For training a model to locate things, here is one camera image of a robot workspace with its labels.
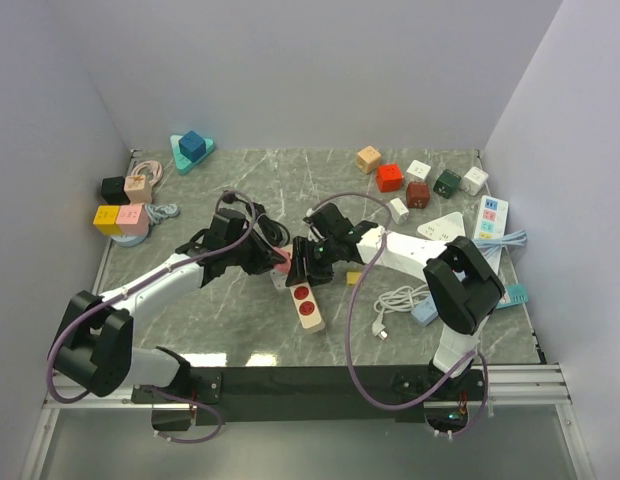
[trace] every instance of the black cube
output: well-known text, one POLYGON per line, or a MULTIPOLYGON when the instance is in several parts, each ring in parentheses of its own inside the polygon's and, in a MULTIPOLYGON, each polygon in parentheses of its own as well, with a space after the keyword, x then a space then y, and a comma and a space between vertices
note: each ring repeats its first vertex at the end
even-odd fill
POLYGON ((126 183, 124 177, 104 178, 101 181, 101 196, 108 205, 128 205, 130 199, 123 191, 126 183))

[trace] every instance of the white cube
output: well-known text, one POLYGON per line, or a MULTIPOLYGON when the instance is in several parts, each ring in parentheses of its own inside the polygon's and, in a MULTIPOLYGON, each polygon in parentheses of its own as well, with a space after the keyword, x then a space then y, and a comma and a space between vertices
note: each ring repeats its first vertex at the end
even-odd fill
POLYGON ((406 183, 425 182, 431 168, 430 165, 421 163, 419 160, 413 160, 408 170, 406 170, 406 175, 404 177, 406 183))
POLYGON ((392 219, 397 225, 404 223, 408 220, 408 216, 410 215, 410 211, 408 207, 401 201, 400 198, 394 198, 388 202, 388 207, 390 207, 390 213, 392 214, 392 219))
POLYGON ((474 197, 486 184, 488 177, 489 175, 480 168, 472 167, 461 179, 459 188, 474 197))

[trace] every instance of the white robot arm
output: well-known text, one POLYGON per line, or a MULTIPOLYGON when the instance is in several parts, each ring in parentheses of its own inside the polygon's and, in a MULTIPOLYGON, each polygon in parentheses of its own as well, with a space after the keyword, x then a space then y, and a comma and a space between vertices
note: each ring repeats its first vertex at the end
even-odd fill
MULTIPOLYGON (((305 221, 320 238, 295 237, 288 286, 305 281, 311 285, 331 281, 332 265, 337 261, 369 263, 381 247, 385 233, 383 227, 372 222, 364 221, 353 226, 331 203, 322 206, 305 221)), ((256 232, 232 250, 210 256, 205 261, 189 262, 193 257, 199 258, 202 252, 219 250, 233 243, 242 235, 246 224, 241 213, 221 209, 209 229, 199 232, 154 270, 100 297, 88 292, 75 295, 68 305, 59 334, 79 315, 96 305, 118 296, 122 299, 90 317, 83 328, 77 328, 64 341, 54 360, 55 368, 98 396, 108 395, 121 385, 155 385, 188 396, 190 392, 184 376, 188 375, 189 364, 177 353, 166 349, 133 348, 134 330, 167 304, 222 275, 229 266, 240 266, 248 274, 261 274, 286 262, 286 258, 256 232), (169 273, 158 275, 166 267, 169 273), (131 288, 143 282, 146 283, 143 288, 131 288), (100 334, 95 334, 94 330, 100 330, 100 334)), ((428 283, 445 324, 432 361, 432 366, 441 374, 448 373, 476 346, 488 315, 503 295, 499 279, 474 244, 464 237, 444 244, 389 232, 386 249, 376 265, 428 283), (466 276, 460 281, 453 271, 464 271, 466 276)), ((470 360, 459 366, 451 378, 467 371, 469 363, 470 360)))

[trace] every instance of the white wall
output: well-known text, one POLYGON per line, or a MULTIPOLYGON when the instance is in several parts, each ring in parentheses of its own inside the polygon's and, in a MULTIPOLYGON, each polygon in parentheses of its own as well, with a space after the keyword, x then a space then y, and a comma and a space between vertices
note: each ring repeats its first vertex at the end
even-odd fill
POLYGON ((560 0, 49 0, 126 143, 483 148, 560 0))
POLYGON ((40 0, 0 1, 0 479, 17 478, 68 299, 104 239, 95 185, 128 156, 40 0))
POLYGON ((599 478, 620 479, 620 0, 564 0, 485 165, 542 346, 561 362, 599 478))

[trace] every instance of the white triangular object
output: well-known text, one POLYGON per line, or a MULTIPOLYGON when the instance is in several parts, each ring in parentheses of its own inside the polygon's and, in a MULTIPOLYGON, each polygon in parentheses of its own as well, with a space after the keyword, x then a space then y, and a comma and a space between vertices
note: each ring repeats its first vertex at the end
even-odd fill
POLYGON ((417 228, 417 233, 429 240, 443 240, 451 242, 459 235, 465 235, 466 229, 463 225, 463 215, 461 212, 452 212, 441 218, 424 223, 417 228))

